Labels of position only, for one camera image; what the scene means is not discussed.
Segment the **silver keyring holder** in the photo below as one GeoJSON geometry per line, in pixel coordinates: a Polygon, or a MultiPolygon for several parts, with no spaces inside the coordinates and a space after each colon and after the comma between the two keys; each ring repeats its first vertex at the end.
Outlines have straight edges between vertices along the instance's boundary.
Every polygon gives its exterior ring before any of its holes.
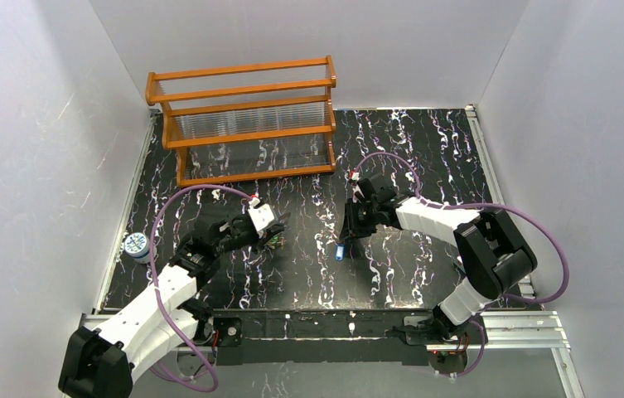
{"type": "Polygon", "coordinates": [[[283,233],[286,226],[282,223],[275,223],[266,230],[266,241],[264,248],[266,250],[276,250],[284,245],[283,233]]]}

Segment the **blue key tag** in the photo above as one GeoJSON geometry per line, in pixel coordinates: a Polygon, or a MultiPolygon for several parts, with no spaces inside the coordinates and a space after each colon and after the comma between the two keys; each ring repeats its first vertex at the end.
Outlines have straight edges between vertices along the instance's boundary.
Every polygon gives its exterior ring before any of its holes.
{"type": "Polygon", "coordinates": [[[345,258],[345,246],[343,244],[338,244],[335,249],[334,258],[337,261],[343,261],[345,258]]]}

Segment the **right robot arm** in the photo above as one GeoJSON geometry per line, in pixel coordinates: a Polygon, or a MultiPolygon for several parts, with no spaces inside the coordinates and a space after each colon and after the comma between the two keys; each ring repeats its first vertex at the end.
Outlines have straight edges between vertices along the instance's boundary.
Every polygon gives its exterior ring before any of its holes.
{"type": "Polygon", "coordinates": [[[428,330],[449,337],[487,304],[537,267],[537,259],[507,211],[447,210],[400,193],[379,174],[353,184],[339,241],[371,236],[378,226],[419,232],[457,249],[464,277],[432,311],[428,330]]]}

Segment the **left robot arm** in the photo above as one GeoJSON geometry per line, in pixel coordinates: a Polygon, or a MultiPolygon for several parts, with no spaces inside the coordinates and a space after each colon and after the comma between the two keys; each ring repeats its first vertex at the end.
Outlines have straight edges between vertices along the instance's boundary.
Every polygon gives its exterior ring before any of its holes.
{"type": "Polygon", "coordinates": [[[260,250],[284,229],[275,222],[260,230],[248,214],[198,224],[181,238],[156,284],[95,328],[71,334],[59,390],[70,397],[130,396],[146,370],[208,322],[211,311],[195,296],[221,257],[247,246],[260,250]]]}

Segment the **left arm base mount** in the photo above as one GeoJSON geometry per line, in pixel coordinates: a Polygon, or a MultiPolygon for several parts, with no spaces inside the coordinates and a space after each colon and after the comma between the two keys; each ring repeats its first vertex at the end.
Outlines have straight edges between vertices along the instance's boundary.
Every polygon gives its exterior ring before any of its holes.
{"type": "MultiPolygon", "coordinates": [[[[197,346],[238,347],[243,341],[240,318],[194,315],[184,310],[171,313],[171,318],[197,346]]],[[[158,325],[151,338],[168,351],[184,345],[183,340],[166,321],[158,325]]]]}

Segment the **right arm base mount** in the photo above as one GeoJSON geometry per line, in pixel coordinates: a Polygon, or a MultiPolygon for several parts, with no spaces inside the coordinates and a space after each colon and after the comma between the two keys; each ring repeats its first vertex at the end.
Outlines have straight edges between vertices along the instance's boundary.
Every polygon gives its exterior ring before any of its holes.
{"type": "Polygon", "coordinates": [[[467,372],[480,363],[488,341],[484,321],[480,315],[471,316],[466,322],[455,325],[445,317],[409,316],[404,324],[394,326],[385,333],[398,338],[408,346],[445,345],[430,349],[429,363],[443,373],[467,372]],[[478,343],[477,356],[468,364],[468,348],[473,338],[478,343]]]}

